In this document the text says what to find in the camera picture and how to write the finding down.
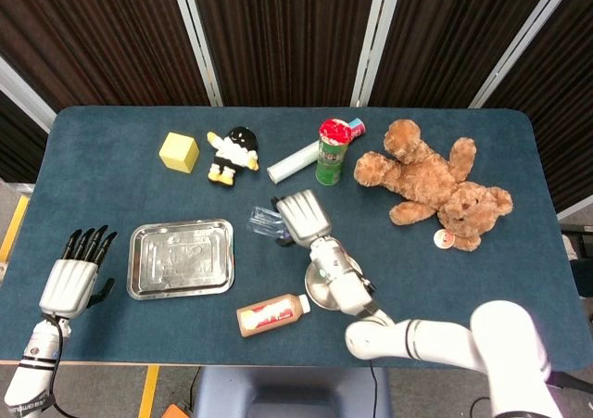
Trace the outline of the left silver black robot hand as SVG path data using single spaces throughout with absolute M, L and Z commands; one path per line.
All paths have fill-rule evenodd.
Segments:
M 74 231 L 49 274 L 41 296 L 41 312 L 60 319 L 74 319 L 86 309 L 105 300 L 113 290 L 115 279 L 110 277 L 103 287 L 95 290 L 99 269 L 117 237 L 117 232 L 103 238 L 108 226 Z

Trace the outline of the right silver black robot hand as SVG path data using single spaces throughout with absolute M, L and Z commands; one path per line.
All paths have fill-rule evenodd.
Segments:
M 292 240 L 301 247 L 310 247 L 315 240 L 332 232 L 331 220 L 311 189 L 276 198 L 273 206 L 281 215 Z

